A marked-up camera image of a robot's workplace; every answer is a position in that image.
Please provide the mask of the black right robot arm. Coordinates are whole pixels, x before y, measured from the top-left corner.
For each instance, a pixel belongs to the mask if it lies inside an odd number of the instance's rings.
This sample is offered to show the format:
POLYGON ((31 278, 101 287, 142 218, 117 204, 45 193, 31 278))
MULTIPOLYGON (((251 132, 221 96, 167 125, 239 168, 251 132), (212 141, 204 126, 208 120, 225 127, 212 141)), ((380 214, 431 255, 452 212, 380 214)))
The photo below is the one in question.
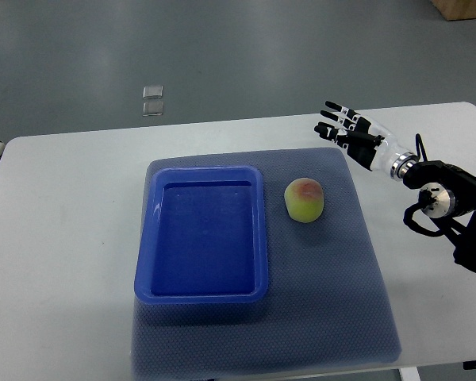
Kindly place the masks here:
POLYGON ((402 182, 419 191, 404 224, 426 237, 445 236, 455 246, 454 262, 476 274, 476 175, 433 160, 413 164, 402 182))

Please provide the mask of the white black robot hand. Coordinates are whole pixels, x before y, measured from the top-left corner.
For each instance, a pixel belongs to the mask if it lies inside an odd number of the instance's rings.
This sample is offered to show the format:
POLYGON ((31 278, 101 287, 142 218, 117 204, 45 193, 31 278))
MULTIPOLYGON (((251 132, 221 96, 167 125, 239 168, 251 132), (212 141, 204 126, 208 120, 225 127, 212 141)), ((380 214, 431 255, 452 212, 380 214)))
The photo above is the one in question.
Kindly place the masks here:
POLYGON ((416 153, 399 145, 384 125, 346 106, 327 101, 321 111, 323 121, 314 131, 331 141, 368 171, 382 171, 400 181, 419 161, 416 153))

